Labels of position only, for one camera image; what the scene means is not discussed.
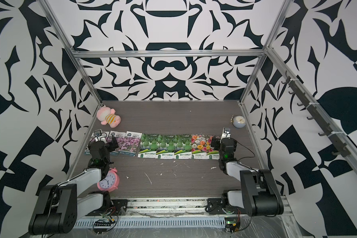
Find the green melon seed packet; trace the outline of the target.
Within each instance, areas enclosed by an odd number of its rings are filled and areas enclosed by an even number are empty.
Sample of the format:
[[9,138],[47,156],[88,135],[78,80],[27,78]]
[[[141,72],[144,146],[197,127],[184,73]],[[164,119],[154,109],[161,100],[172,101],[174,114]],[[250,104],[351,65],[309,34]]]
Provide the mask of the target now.
[[158,134],[145,134],[141,136],[138,158],[156,158]]
[[156,159],[174,159],[175,150],[174,135],[159,135]]
[[192,158],[192,136],[191,134],[177,134],[174,136],[174,158]]

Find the orange flower seed packet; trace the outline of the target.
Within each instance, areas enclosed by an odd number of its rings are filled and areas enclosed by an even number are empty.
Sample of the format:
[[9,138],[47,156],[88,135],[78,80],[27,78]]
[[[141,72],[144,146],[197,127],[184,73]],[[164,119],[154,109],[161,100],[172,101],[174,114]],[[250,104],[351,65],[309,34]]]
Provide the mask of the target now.
[[193,134],[191,136],[192,159],[206,160],[208,152],[211,150],[211,136],[203,134]]

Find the mixed colour flower seed packet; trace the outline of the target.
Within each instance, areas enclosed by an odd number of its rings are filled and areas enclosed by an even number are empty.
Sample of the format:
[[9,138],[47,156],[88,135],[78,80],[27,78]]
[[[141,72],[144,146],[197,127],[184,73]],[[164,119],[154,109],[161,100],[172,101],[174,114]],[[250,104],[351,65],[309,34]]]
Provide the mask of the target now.
[[219,136],[210,136],[206,142],[206,158],[209,160],[219,160],[220,154],[220,141]]

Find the pink flower seed packet white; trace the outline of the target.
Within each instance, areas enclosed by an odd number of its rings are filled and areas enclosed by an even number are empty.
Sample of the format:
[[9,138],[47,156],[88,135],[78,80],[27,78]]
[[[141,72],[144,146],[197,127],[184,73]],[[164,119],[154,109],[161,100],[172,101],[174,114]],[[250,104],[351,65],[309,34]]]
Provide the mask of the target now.
[[128,156],[136,156],[141,142],[142,133],[127,131],[125,136],[121,138],[119,153]]

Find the pink flower seed packet teal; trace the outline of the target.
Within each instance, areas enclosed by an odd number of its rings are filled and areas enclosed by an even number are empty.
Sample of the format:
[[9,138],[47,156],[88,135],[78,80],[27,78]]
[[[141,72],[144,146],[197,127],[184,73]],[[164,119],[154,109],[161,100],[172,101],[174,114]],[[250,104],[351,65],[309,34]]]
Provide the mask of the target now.
[[88,141],[87,147],[85,148],[84,152],[86,154],[90,154],[93,157],[97,158],[97,157],[104,157],[107,154],[110,154],[110,149],[109,149],[109,143],[107,142],[107,137],[106,138],[102,138],[100,141],[91,141],[91,137]]

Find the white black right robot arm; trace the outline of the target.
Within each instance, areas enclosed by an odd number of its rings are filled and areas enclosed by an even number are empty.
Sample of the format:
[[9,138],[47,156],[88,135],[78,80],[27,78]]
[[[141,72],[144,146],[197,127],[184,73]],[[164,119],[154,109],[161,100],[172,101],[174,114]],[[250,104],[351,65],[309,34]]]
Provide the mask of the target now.
[[223,196],[226,204],[243,209],[250,217],[274,217],[284,213],[284,204],[270,170],[254,169],[234,157],[238,142],[230,137],[214,137],[211,146],[219,152],[220,170],[240,182],[241,189]]

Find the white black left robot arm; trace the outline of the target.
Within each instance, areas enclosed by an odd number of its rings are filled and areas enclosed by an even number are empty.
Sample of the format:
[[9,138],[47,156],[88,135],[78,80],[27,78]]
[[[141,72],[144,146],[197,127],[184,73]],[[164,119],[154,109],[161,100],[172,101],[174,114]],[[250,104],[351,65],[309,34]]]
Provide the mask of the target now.
[[100,189],[84,198],[79,196],[105,179],[110,171],[110,153],[118,148],[116,138],[88,144],[91,159],[79,175],[55,185],[43,187],[30,219],[28,231],[33,236],[69,233],[77,220],[97,210],[107,210],[112,202],[108,191]]

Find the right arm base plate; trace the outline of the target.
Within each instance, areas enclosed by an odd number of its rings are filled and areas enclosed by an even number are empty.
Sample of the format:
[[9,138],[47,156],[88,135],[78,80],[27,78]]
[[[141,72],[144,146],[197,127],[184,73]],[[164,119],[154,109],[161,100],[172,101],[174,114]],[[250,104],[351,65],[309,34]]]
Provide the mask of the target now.
[[208,198],[205,212],[210,215],[237,215],[246,214],[245,209],[226,204],[221,198]]

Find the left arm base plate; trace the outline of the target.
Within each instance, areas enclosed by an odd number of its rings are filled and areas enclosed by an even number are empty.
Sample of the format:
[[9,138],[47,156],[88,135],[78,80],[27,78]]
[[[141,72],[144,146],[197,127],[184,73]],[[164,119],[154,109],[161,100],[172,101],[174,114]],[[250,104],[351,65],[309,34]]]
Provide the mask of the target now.
[[87,216],[101,216],[106,213],[107,215],[125,215],[127,212],[128,200],[127,199],[112,199],[109,203],[104,203],[102,207],[90,212]]

